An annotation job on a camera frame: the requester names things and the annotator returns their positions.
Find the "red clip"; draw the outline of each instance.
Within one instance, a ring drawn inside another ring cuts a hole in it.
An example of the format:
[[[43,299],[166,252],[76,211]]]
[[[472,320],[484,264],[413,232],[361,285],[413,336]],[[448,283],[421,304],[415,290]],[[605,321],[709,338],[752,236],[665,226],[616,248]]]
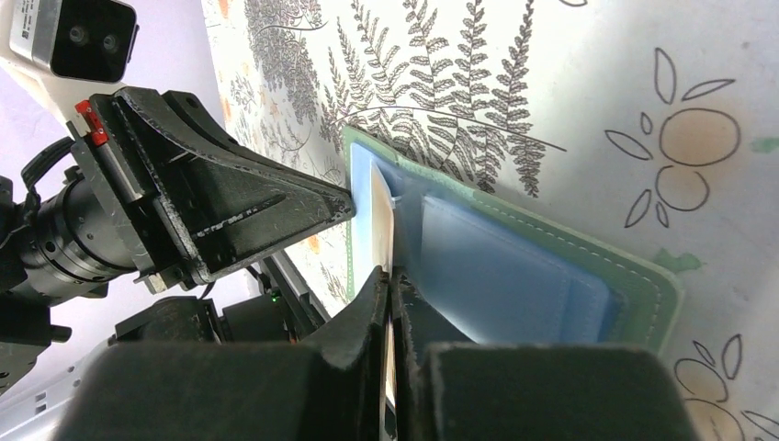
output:
[[[76,104],[75,111],[86,120],[86,125],[89,126],[89,129],[91,130],[89,133],[92,135],[92,142],[95,144],[95,147],[99,147],[108,142],[108,135],[106,135],[106,130],[103,128],[103,123],[100,121],[100,118],[95,115],[95,112],[92,111],[92,105],[89,104],[89,100],[85,99]]]

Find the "patterned tablecloth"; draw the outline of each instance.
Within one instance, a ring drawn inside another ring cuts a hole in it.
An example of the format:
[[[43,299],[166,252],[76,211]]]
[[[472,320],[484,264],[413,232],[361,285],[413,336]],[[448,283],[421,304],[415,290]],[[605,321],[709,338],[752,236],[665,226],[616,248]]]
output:
[[[779,439],[774,0],[203,6],[242,144],[343,186],[355,125],[669,268],[687,298],[661,357],[688,408],[713,439]],[[345,247],[342,225],[289,249],[331,311]]]

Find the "open wallet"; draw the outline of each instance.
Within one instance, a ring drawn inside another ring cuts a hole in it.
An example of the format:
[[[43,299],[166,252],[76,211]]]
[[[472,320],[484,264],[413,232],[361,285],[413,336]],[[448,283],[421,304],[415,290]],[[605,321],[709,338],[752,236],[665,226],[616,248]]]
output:
[[[356,217],[349,295],[403,266],[482,344],[641,345],[660,353],[683,301],[672,273],[417,164],[344,128]]]

